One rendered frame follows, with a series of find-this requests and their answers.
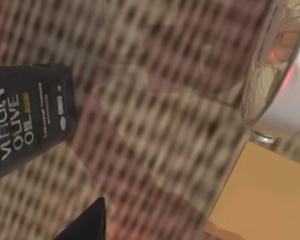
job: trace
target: yellow label mark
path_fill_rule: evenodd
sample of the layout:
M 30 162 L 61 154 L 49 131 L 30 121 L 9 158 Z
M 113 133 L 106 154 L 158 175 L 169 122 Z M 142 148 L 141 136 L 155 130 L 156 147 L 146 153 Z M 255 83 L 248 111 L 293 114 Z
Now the yellow label mark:
M 23 93 L 23 105 L 24 105 L 24 111 L 27 114 L 31 113 L 30 102 L 29 102 L 29 94 L 27 92 Z

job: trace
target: orange sticky note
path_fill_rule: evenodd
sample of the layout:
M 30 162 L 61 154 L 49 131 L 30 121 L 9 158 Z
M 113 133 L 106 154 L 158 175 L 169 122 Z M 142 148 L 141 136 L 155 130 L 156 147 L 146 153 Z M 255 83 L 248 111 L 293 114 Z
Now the orange sticky note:
M 245 240 L 300 240 L 300 164 L 248 142 L 209 222 Z

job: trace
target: black object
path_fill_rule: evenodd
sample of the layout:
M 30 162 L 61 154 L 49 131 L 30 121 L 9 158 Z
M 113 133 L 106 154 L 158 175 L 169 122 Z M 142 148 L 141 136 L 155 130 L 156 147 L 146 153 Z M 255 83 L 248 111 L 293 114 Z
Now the black object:
M 65 140 L 76 126 L 67 66 L 0 67 L 0 178 Z
M 103 197 L 97 199 L 54 240 L 105 240 L 106 206 Z

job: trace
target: woven mat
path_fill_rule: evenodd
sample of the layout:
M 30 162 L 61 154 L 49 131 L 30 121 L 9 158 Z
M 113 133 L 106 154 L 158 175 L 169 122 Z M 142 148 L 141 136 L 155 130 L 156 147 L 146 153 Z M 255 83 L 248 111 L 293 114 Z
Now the woven mat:
M 99 196 L 109 240 L 208 239 L 267 4 L 0 0 L 0 66 L 71 66 L 80 113 L 70 141 L 0 180 L 0 240 L 52 240 Z M 271 149 L 300 162 L 300 134 Z

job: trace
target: black pointed object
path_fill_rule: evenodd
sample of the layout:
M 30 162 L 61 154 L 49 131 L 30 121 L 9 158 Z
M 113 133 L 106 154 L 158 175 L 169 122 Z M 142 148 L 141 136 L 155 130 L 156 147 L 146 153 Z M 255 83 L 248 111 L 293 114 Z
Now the black pointed object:
M 98 198 L 54 240 L 105 240 L 106 205 Z
M 66 140 L 77 122 L 69 67 L 0 66 L 0 178 Z

